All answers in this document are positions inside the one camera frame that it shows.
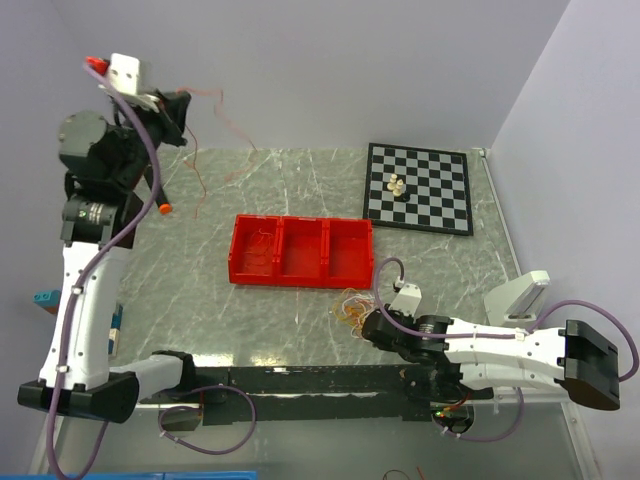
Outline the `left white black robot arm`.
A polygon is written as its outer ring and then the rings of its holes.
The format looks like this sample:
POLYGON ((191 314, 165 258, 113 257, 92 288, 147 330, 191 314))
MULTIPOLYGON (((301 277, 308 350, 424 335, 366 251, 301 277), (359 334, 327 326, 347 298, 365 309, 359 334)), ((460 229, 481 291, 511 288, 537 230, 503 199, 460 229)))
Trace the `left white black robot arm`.
POLYGON ((133 108, 150 136, 133 124, 84 110, 60 125, 59 159, 66 168, 61 239, 64 278, 54 337, 38 377, 19 387, 19 405, 35 410, 123 423, 136 404, 163 391, 184 402, 197 390, 192 355, 160 350, 148 359, 111 368, 108 337, 125 264, 134 246, 130 222, 143 209, 134 189, 151 184, 150 153, 183 146, 191 96, 151 96, 155 106, 133 108))

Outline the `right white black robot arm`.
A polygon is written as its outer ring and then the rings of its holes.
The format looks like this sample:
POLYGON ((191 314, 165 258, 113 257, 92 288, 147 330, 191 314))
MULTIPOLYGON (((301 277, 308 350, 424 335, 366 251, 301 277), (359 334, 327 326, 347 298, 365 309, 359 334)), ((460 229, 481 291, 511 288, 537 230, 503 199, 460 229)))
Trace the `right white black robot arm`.
POLYGON ((583 321, 527 333, 447 316, 374 310, 362 335, 376 348, 423 366, 436 400, 506 387, 564 389, 587 408, 620 407, 618 349, 583 321))

